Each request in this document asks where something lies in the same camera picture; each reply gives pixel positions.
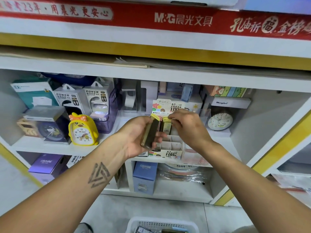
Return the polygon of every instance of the storage compartment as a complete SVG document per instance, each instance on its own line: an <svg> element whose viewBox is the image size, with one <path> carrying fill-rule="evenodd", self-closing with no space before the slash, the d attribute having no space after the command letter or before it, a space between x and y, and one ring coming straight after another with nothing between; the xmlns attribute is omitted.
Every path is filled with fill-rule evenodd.
<svg viewBox="0 0 311 233"><path fill-rule="evenodd" d="M113 71L109 73L109 76L114 76ZM13 88L10 86L16 79L22 79L25 75L35 75L36 72L19 71L19 70L0 70L0 95L1 95L1 110L2 119L0 120L0 141L10 150L24 165L28 168L31 166L34 158L25 156L24 152L36 152L36 153L48 153L49 150L53 150L54 154L60 155L77 155L86 156L96 146L77 146L71 143L70 145L57 145L57 144L44 144L41 138L26 136L24 131L17 124L17 121L21 118L21 114L26 110L24 102L19 98ZM126 78L128 75L123 73L117 74L118 77ZM201 84L208 84L208 80L201 79ZM276 144L310 109L311 99L310 93L305 92L293 92L256 89L253 97L251 98L251 104L247 109L241 109L235 115L234 121L230 126L231 135L223 137L216 136L215 132L210 132L212 138L224 146L233 156L241 160L248 166L253 166L273 145ZM124 125L129 119L144 115L144 109L140 107L135 109L135 112L125 112L119 110L115 119L115 123L111 128L109 134L99 134L97 141L100 143L111 134L118 131L118 129ZM165 141L162 144L163 147L168 147L172 151L179 151L180 143L177 138L171 137L170 141ZM182 144L183 152L188 149L185 144ZM135 157L133 161L147 161L147 162L172 162L173 164L184 164L185 161L181 159L164 159L158 157ZM207 162L199 162L193 164L196 166L209 167L210 179L205 185L191 182L180 182L173 180L159 180L155 184L153 198L160 199L172 199L172 200L186 200L197 201L205 203L215 203L227 190L228 187L217 174L217 172L211 168L211 165ZM118 190L106 189L106 194L121 194L127 196L139 196L134 193L132 189L132 168L131 163L126 166L126 178L128 184L122 184L122 178L120 182L120 188Z"/></svg>

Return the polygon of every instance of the triangle tattoo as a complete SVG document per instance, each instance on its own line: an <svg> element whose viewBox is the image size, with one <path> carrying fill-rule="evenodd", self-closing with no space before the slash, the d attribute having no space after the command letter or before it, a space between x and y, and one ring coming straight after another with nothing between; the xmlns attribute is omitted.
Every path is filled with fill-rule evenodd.
<svg viewBox="0 0 311 233"><path fill-rule="evenodd" d="M92 171L92 174L89 178L89 184L93 183L91 188L97 187L101 184L104 184L107 182L108 177L110 177L110 173L106 166L100 162L100 164L95 164L94 169Z"/></svg>

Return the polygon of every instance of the plastic basket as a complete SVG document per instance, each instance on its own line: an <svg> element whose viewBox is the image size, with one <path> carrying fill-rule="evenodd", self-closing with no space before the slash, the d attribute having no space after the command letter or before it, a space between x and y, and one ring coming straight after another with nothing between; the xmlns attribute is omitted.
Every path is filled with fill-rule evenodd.
<svg viewBox="0 0 311 233"><path fill-rule="evenodd" d="M155 217L133 217L127 225L126 233L135 233L138 226L152 231L172 229L172 227L187 229L189 233L199 233L199 228L194 222L187 222L176 219L165 219Z"/></svg>

